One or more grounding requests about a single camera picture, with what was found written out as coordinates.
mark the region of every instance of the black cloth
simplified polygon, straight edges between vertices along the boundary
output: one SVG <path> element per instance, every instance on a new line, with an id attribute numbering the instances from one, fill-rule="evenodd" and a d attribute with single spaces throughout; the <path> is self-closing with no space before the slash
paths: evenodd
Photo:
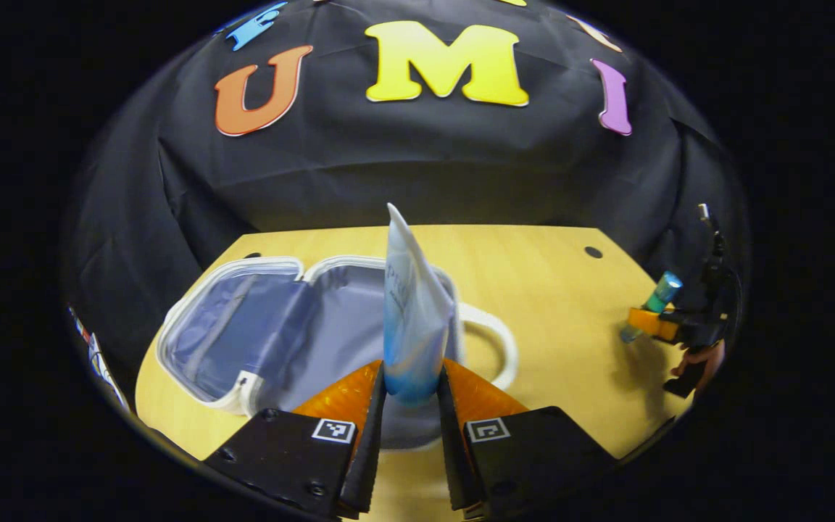
<path id="1" fill-rule="evenodd" d="M 261 9 L 249 11 L 236 24 Z M 61 285 L 95 331 L 109 369 L 133 398 L 141 360 L 169 307 L 240 235 L 385 225 L 385 202 L 411 224 L 491 223 L 600 228 L 650 274 L 686 281 L 707 254 L 706 202 L 749 280 L 749 224 L 728 152 L 659 70 L 618 42 L 608 49 L 557 7 L 291 2 L 238 51 L 225 32 L 169 62 L 128 100 L 83 162 L 63 230 Z M 450 44 L 483 24 L 517 34 L 523 108 L 437 98 L 375 103 L 378 44 L 367 27 L 417 20 Z M 274 125 L 245 136 L 215 128 L 215 84 L 259 69 L 246 106 L 269 99 L 269 58 L 310 44 L 299 92 Z M 600 59 L 626 76 L 633 133 L 599 124 Z"/>

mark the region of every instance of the yellow letter m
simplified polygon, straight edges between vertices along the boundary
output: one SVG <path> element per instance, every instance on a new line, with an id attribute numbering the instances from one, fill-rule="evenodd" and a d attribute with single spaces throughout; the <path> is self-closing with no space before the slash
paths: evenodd
<path id="1" fill-rule="evenodd" d="M 473 78 L 463 86 L 466 98 L 527 105 L 529 96 L 520 88 L 514 63 L 518 37 L 513 33 L 471 25 L 447 46 L 419 22 L 403 20 L 374 25 L 365 34 L 378 40 L 378 78 L 365 92 L 372 102 L 417 98 L 421 87 L 411 81 L 409 65 L 440 98 L 450 96 L 466 68 L 473 66 Z"/>

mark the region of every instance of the blue letter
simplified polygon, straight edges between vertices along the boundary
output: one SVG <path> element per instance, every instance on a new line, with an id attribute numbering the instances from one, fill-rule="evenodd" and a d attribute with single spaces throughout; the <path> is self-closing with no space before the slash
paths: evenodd
<path id="1" fill-rule="evenodd" d="M 264 30 L 269 29 L 269 26 L 273 25 L 271 20 L 274 20 L 275 17 L 279 16 L 279 7 L 285 6 L 288 2 L 279 2 L 275 4 L 275 6 L 269 7 L 262 13 L 256 14 L 255 17 L 252 17 L 250 20 L 247 20 L 241 27 L 238 27 L 234 30 L 234 32 L 228 34 L 228 38 L 231 36 L 234 37 L 234 41 L 236 42 L 233 51 L 240 49 L 242 46 L 245 46 L 253 38 L 256 38 Z"/>

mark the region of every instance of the hand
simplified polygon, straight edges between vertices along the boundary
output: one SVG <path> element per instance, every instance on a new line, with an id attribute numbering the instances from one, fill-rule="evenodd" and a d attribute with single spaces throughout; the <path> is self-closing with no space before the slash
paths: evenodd
<path id="1" fill-rule="evenodd" d="M 710 378 L 713 377 L 713 374 L 715 374 L 717 369 L 720 367 L 720 364 L 723 363 L 724 354 L 725 346 L 723 346 L 722 339 L 712 347 L 706 347 L 698 353 L 689 354 L 686 351 L 682 356 L 682 363 L 680 363 L 677 368 L 670 370 L 670 373 L 672 373 L 675 377 L 679 377 L 685 371 L 685 367 L 688 364 L 706 363 L 705 372 L 702 374 L 700 380 L 698 380 L 698 386 L 695 386 L 695 394 L 698 394 L 708 384 Z"/>

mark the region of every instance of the small bottle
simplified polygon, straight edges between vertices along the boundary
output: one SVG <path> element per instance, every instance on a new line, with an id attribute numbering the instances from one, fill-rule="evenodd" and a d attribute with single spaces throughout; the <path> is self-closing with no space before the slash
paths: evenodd
<path id="1" fill-rule="evenodd" d="M 666 270 L 662 278 L 656 283 L 656 290 L 649 295 L 646 303 L 643 304 L 643 310 L 660 313 L 665 310 L 666 305 L 676 298 L 676 294 L 682 288 L 682 281 L 679 280 L 676 274 Z M 620 330 L 620 340 L 624 343 L 633 343 L 636 337 L 642 334 L 642 331 L 636 326 L 630 324 Z"/>

